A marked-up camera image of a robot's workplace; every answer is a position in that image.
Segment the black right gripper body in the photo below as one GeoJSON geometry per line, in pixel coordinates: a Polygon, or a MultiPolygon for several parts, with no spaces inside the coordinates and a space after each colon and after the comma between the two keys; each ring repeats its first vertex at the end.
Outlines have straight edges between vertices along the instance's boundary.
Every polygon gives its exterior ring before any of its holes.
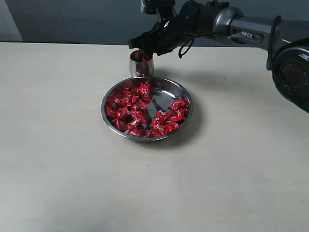
{"type": "Polygon", "coordinates": [[[148,35],[148,52],[158,56],[171,52],[190,39],[216,34],[213,27],[219,13],[228,2],[208,1],[206,4],[187,1],[179,14],[158,24],[148,35]]]}

